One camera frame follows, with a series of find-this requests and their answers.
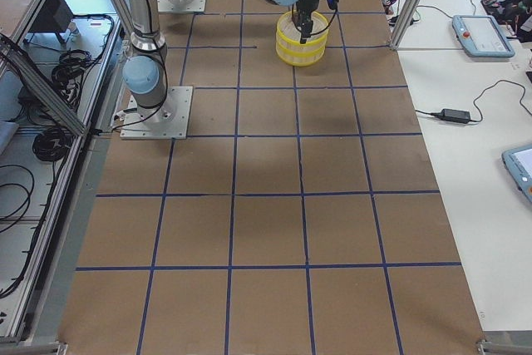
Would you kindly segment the yellow steamer layer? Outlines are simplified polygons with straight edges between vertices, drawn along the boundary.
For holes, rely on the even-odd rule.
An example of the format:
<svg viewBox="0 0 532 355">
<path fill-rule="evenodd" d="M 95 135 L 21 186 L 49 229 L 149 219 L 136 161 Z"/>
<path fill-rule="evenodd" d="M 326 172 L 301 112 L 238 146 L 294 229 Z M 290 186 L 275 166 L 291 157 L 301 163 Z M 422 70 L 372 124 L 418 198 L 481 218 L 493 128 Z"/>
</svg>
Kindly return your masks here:
<svg viewBox="0 0 532 355">
<path fill-rule="evenodd" d="M 325 53 L 325 46 L 311 50 L 306 45 L 301 45 L 295 50 L 289 49 L 281 43 L 276 44 L 278 57 L 293 67 L 308 67 L 317 63 Z"/>
<path fill-rule="evenodd" d="M 295 24 L 295 19 L 296 12 L 288 11 L 277 21 L 276 48 L 291 55 L 324 50 L 328 39 L 328 20 L 322 14 L 313 12 L 310 37 L 301 43 L 303 29 Z"/>
</svg>

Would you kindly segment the grey teach pendant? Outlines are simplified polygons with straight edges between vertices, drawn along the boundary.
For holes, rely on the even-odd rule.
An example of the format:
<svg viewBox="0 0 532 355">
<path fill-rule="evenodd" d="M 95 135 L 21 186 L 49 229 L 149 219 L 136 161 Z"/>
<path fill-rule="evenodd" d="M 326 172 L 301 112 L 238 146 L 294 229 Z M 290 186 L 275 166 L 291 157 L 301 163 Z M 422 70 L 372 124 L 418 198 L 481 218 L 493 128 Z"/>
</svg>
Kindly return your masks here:
<svg viewBox="0 0 532 355">
<path fill-rule="evenodd" d="M 515 182 L 518 190 L 531 201 L 531 145 L 506 150 L 502 162 Z"/>
<path fill-rule="evenodd" d="M 469 57 L 507 59 L 515 55 L 509 39 L 492 16 L 455 15 L 451 25 Z"/>
</svg>

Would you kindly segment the black power adapter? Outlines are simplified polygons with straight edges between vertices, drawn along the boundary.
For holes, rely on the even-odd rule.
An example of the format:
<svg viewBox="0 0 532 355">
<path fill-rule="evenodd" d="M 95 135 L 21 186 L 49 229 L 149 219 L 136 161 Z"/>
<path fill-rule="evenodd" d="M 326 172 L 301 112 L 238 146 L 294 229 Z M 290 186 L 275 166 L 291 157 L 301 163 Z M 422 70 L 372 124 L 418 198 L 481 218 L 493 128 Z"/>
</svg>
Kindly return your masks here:
<svg viewBox="0 0 532 355">
<path fill-rule="evenodd" d="M 438 112 L 432 112 L 431 116 L 446 122 L 468 124 L 472 122 L 470 112 L 456 109 L 443 108 Z"/>
</svg>

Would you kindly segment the black control box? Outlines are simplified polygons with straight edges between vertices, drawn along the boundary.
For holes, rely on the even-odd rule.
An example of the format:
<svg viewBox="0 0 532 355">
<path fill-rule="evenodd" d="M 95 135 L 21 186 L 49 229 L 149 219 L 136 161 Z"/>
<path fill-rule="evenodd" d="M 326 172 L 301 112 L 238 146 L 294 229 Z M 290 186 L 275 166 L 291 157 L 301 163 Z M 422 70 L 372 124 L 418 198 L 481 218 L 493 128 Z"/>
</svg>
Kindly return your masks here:
<svg viewBox="0 0 532 355">
<path fill-rule="evenodd" d="M 73 12 L 66 0 L 46 0 L 31 25 L 30 33 L 64 33 L 67 31 Z"/>
</svg>

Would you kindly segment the left aluminium frame rail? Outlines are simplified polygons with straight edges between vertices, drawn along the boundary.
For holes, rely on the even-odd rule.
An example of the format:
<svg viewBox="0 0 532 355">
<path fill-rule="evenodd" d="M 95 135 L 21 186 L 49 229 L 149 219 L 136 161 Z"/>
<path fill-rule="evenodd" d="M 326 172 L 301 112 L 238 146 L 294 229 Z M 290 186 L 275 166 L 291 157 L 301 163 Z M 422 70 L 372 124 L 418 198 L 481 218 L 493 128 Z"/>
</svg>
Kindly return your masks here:
<svg viewBox="0 0 532 355">
<path fill-rule="evenodd" d="M 37 68 L 28 54 L 10 37 L 1 34 L 1 59 L 15 72 L 22 84 L 48 109 L 52 119 L 74 136 L 85 136 L 87 126 L 77 113 L 55 91 L 51 82 Z"/>
</svg>

